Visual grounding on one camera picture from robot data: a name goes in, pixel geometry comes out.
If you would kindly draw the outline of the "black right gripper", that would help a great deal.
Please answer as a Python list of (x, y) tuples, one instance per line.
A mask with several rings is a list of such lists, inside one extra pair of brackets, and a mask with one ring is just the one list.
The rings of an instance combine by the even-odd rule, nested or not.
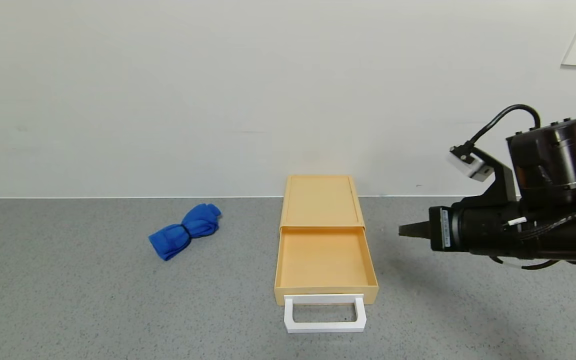
[(430, 240), (430, 248), (437, 252), (493, 253), (503, 213), (503, 205), (434, 206), (429, 208), (429, 221), (400, 225), (398, 235)]

